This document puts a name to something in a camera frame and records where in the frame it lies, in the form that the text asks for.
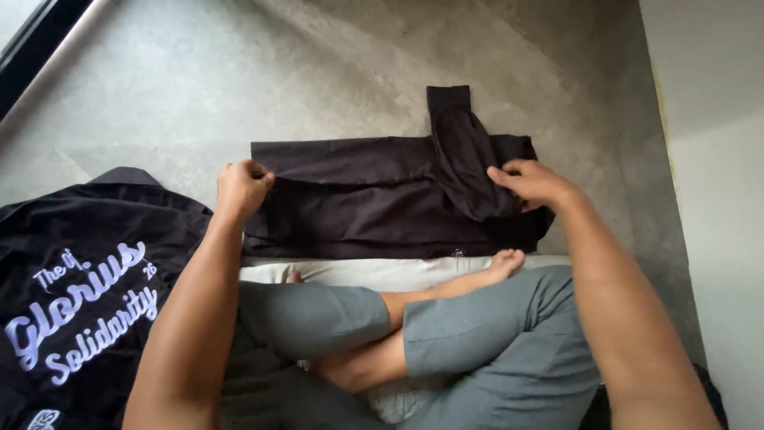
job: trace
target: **concrete floor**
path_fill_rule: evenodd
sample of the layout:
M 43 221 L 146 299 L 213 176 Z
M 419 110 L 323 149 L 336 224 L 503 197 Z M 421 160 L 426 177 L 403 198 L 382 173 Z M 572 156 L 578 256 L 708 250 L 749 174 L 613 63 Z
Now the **concrete floor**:
M 586 190 L 621 243 L 639 255 L 638 230 L 649 254 L 665 231 L 633 225 L 631 209 L 645 205 L 622 170 L 628 106 L 613 102 L 636 88 L 623 70 L 650 75 L 646 47 L 624 57 L 628 32 L 614 27 L 635 4 L 95 0 L 0 123 L 0 204 L 128 165 L 212 205 L 220 166 L 246 158 L 249 141 L 427 135 L 425 87 L 468 84 L 489 132 L 531 135 L 541 161 Z M 646 109 L 654 122 L 657 105 Z M 668 162 L 661 169 L 670 188 Z M 559 225 L 539 250 L 565 253 Z M 687 305 L 672 313 L 694 317 L 691 289 Z

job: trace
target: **hand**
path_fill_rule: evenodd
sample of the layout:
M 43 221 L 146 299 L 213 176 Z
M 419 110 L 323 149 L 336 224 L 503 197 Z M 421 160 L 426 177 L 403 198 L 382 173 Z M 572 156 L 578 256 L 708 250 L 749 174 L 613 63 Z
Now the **hand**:
M 501 170 L 492 166 L 488 168 L 488 177 L 523 199 L 523 212 L 541 206 L 559 212 L 569 202 L 586 198 L 575 184 L 538 161 L 515 159 Z
M 226 163 L 218 176 L 215 212 L 244 220 L 260 208 L 275 179 L 272 171 L 252 160 Z

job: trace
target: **gray trousers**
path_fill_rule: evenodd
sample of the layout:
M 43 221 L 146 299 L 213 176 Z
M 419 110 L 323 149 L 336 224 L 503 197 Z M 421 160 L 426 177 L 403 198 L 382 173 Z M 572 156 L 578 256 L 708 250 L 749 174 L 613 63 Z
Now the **gray trousers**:
M 407 304 L 402 330 L 409 374 L 461 379 L 397 425 L 294 363 L 387 336 L 378 293 L 242 282 L 239 300 L 221 407 L 225 429 L 573 430 L 600 382 L 568 266 Z

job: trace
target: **white wall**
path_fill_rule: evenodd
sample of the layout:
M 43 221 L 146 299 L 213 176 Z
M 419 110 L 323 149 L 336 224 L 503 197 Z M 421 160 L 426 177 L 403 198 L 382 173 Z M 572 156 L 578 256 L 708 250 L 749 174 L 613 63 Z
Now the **white wall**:
M 764 2 L 640 5 L 710 372 L 764 428 Z

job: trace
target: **small logo on shirt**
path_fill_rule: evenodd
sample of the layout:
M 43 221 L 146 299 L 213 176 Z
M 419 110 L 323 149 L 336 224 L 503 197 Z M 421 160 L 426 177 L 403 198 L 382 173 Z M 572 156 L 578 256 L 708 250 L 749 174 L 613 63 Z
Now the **small logo on shirt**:
M 27 430 L 56 430 L 53 422 L 58 419 L 61 412 L 55 409 L 43 409 L 34 416 Z

